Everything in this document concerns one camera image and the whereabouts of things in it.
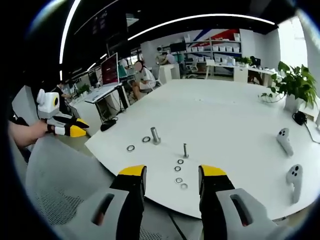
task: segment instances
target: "green leaves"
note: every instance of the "green leaves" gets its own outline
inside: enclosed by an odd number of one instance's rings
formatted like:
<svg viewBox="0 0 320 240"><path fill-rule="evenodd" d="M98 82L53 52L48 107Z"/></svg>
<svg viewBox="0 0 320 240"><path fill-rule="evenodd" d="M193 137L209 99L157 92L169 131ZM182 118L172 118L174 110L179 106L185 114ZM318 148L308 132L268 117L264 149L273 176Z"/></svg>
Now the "green leaves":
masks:
<svg viewBox="0 0 320 240"><path fill-rule="evenodd" d="M306 104L310 104L312 107L316 102L316 80L310 74L309 69L302 65L301 67L292 67L286 65L280 61L278 64L278 70L283 71L285 77L281 81L277 80L277 74L271 75L272 81L275 86L270 86L270 90L273 94L294 95L295 99L302 99ZM263 93L261 97L272 98L273 94Z"/></svg>

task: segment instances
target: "metal bolt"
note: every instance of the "metal bolt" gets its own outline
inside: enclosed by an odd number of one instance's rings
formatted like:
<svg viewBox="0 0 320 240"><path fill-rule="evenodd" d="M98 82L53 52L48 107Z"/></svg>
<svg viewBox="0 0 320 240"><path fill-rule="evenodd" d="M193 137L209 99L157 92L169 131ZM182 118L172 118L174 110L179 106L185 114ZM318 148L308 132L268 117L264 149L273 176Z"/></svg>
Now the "metal bolt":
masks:
<svg viewBox="0 0 320 240"><path fill-rule="evenodd" d="M157 130L154 126L151 128L151 134L153 137L152 142L154 145L158 145L159 143L161 143L161 138L158 136Z"/></svg>
<svg viewBox="0 0 320 240"><path fill-rule="evenodd" d="M183 150L184 150L184 155L183 155L183 157L184 157L185 159L187 159L187 158L189 157L189 155L187 154L187 144L186 144L186 143L183 144Z"/></svg>

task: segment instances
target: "computer mouse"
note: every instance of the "computer mouse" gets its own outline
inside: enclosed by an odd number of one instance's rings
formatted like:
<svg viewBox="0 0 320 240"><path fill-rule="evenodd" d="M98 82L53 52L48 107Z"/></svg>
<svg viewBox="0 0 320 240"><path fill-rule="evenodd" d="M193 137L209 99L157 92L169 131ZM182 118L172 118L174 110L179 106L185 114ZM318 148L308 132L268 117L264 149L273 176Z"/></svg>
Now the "computer mouse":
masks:
<svg viewBox="0 0 320 240"><path fill-rule="evenodd" d="M113 125L116 124L116 120L115 119L111 119L111 120L107 120L104 123L102 123L102 125L100 126L100 130L101 132L104 132L105 130L108 130L109 128L111 128Z"/></svg>

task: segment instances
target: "ceiling light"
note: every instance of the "ceiling light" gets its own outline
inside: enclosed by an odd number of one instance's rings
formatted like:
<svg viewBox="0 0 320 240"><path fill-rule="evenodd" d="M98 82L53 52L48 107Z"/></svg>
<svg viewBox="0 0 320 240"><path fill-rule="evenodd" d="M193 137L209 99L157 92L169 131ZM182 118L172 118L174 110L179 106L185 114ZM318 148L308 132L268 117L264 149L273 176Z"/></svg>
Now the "ceiling light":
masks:
<svg viewBox="0 0 320 240"><path fill-rule="evenodd" d="M104 54L102 57L100 57L100 59L103 59L105 56L107 56L107 54Z"/></svg>
<svg viewBox="0 0 320 240"><path fill-rule="evenodd" d="M63 58L64 58L64 49L67 39L68 30L70 27L71 20L76 12L76 9L79 5L81 0L74 0L72 7L69 11L68 17L66 18L63 33L62 33L62 39L61 39L61 47L60 47L60 58L59 58L59 64L62 64Z"/></svg>
<svg viewBox="0 0 320 240"><path fill-rule="evenodd" d="M156 25L156 26L153 26L153 27L150 27L142 32L139 32L138 34L136 35L133 35L132 37L129 37L128 38L128 41L146 33L146 32L149 32L153 29L156 29L156 28L159 28L159 27L162 27L162 26L165 26L165 25L168 25L168 24L173 24L173 23L176 23L176 22L179 22L179 21L183 21L183 20L188 20L188 19L196 19L196 18L204 18L204 17L238 17L238 18L246 18L246 19L252 19L252 20L257 20L257 21L261 21L261 22L264 22L264 23L267 23L267 24L271 24L271 25L275 25L274 22L272 21L268 21L268 20L264 20L262 18L258 18L258 17L254 17L254 16L247 16L247 15L241 15L241 14L229 14L229 13L212 13L212 14L201 14L201 15L194 15L194 16L186 16L186 17L182 17L182 18L178 18L178 19L175 19L175 20L171 20L171 21L167 21L167 22L164 22L164 23L161 23L159 25Z"/></svg>
<svg viewBox="0 0 320 240"><path fill-rule="evenodd" d="M94 64L92 64L88 69L87 69L87 71L89 71L90 69L92 69L92 67L94 66L94 65L96 65L97 63L95 62Z"/></svg>

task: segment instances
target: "metal washer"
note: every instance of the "metal washer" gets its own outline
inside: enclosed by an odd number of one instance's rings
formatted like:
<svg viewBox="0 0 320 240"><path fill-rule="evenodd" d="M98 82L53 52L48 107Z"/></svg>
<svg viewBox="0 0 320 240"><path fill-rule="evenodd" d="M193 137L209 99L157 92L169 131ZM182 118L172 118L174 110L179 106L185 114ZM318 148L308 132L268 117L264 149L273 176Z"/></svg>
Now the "metal washer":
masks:
<svg viewBox="0 0 320 240"><path fill-rule="evenodd" d="M181 170L181 167L180 167L180 166L175 166L175 167L174 167L174 170L175 170L176 172L179 172L179 171Z"/></svg>
<svg viewBox="0 0 320 240"><path fill-rule="evenodd" d="M135 150L135 146L134 145L129 145L129 146L127 146L126 147L126 150L129 152L129 153L131 153L131 152L133 152L134 150Z"/></svg>
<svg viewBox="0 0 320 240"><path fill-rule="evenodd" d="M151 138L149 136L145 136L144 138L142 138L143 143L150 142L150 140L151 140Z"/></svg>
<svg viewBox="0 0 320 240"><path fill-rule="evenodd" d="M180 183L182 183L182 182L183 182L183 180L182 180L181 177L177 177L177 178L175 179L175 183L176 183L176 184L180 184Z"/></svg>
<svg viewBox="0 0 320 240"><path fill-rule="evenodd" d="M180 185L180 188L183 189L183 190L185 190L185 189L188 188L188 184L182 183L182 184Z"/></svg>

